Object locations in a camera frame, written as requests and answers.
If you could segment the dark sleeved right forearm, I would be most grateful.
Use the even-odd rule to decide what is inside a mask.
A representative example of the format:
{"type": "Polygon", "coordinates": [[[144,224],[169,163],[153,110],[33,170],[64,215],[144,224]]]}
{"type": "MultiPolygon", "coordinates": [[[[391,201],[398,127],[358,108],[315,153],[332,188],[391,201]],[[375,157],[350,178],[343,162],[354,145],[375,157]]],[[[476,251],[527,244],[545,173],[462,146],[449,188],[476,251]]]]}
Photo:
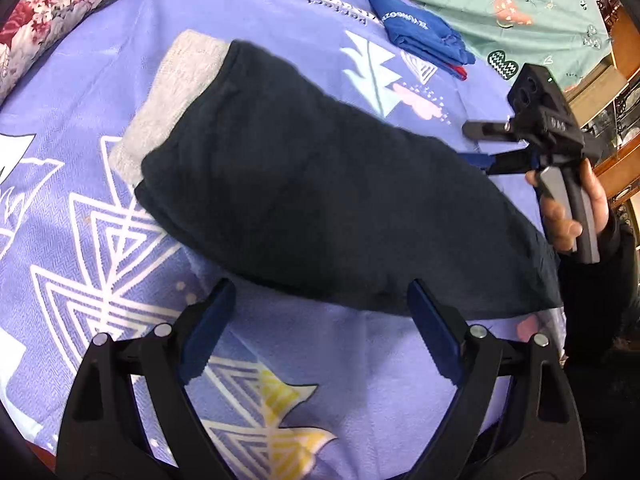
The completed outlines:
{"type": "Polygon", "coordinates": [[[599,235],[600,261],[562,255],[566,316],[565,375],[584,436],[587,479],[639,477],[639,292],[636,242],[626,222],[610,214],[599,235]]]}

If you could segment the right hand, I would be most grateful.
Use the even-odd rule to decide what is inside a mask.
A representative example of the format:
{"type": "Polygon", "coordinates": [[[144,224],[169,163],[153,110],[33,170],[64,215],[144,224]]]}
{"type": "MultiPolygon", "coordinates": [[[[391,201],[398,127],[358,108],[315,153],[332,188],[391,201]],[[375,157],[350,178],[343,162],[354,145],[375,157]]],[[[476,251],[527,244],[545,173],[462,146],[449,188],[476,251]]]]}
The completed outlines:
{"type": "MultiPolygon", "coordinates": [[[[582,188],[590,198],[594,232],[600,235],[608,224],[610,208],[608,208],[605,190],[598,177],[594,174],[589,159],[582,161],[580,180],[582,180],[582,188]]],[[[539,203],[542,221],[553,247],[558,252],[570,252],[577,237],[582,234],[582,225],[567,218],[565,208],[553,198],[543,195],[539,203]]]]}

